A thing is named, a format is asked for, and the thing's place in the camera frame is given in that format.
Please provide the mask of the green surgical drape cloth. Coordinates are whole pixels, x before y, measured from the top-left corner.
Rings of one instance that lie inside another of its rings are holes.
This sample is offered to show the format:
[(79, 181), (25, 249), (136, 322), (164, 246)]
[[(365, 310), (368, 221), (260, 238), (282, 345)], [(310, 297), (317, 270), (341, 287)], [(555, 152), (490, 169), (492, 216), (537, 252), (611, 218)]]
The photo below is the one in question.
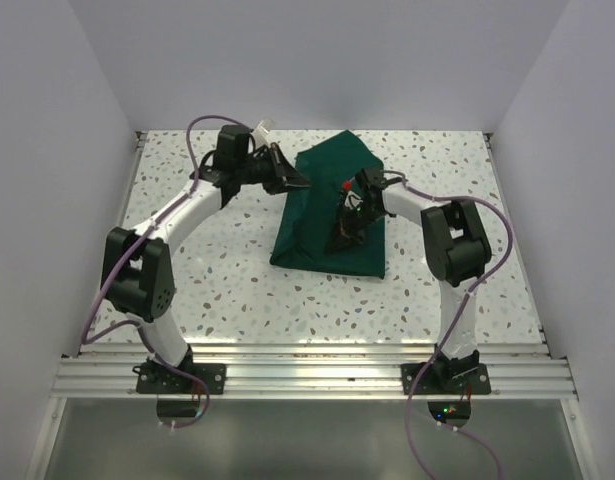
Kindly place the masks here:
[(363, 168), (382, 167), (370, 149), (345, 130), (297, 154), (295, 169), (310, 182), (287, 194), (270, 264), (344, 276), (385, 277), (385, 221), (365, 230), (362, 245), (329, 251), (343, 183)]

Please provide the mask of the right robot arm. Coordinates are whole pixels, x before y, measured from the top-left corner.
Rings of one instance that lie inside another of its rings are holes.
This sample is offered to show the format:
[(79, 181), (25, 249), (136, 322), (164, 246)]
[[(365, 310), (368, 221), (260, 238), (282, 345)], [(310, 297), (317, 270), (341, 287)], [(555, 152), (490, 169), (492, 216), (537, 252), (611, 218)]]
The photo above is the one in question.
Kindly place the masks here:
[(479, 367), (475, 313), (467, 305), (471, 279), (480, 279), (491, 261), (491, 246), (475, 201), (438, 197), (415, 189), (394, 170), (368, 168), (342, 184), (326, 253), (362, 245), (368, 228), (386, 216), (403, 217), (422, 229), (426, 265), (439, 282), (439, 340), (422, 379), (455, 392)]

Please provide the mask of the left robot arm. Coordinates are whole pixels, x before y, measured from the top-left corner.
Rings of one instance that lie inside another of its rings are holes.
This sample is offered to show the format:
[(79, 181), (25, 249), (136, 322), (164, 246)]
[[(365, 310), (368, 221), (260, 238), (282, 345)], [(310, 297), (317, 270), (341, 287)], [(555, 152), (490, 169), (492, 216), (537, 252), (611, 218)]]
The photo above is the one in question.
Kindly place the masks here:
[(245, 185), (269, 195), (309, 187), (269, 140), (273, 124), (255, 128), (228, 124), (215, 148), (193, 162), (189, 180), (168, 203), (138, 225), (112, 229), (106, 238), (100, 297), (137, 328), (159, 379), (172, 392), (188, 390), (195, 379), (191, 348), (175, 324), (172, 256), (199, 225), (225, 208)]

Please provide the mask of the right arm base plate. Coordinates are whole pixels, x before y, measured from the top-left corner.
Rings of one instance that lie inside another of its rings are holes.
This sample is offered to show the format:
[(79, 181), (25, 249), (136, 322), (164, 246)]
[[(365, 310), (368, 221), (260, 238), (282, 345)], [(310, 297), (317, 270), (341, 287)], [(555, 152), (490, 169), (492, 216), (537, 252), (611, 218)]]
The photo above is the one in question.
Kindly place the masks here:
[(479, 364), (475, 370), (458, 377), (437, 373), (429, 367), (422, 375), (415, 387), (412, 387), (419, 371), (425, 365), (420, 363), (405, 363), (400, 366), (400, 375), (403, 393), (409, 395), (489, 395), (492, 387), (487, 367)]

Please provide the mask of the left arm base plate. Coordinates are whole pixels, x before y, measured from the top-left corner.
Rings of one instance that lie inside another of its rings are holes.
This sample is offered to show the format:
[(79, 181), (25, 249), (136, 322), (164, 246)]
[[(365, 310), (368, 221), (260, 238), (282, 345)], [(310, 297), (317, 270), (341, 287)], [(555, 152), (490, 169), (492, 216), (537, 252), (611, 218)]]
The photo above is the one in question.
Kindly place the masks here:
[[(163, 365), (144, 362), (132, 368), (137, 375), (139, 394), (174, 395), (198, 393), (198, 384), (187, 376), (173, 373)], [(227, 366), (219, 363), (194, 363), (186, 373), (204, 382), (210, 395), (222, 395), (227, 378)]]

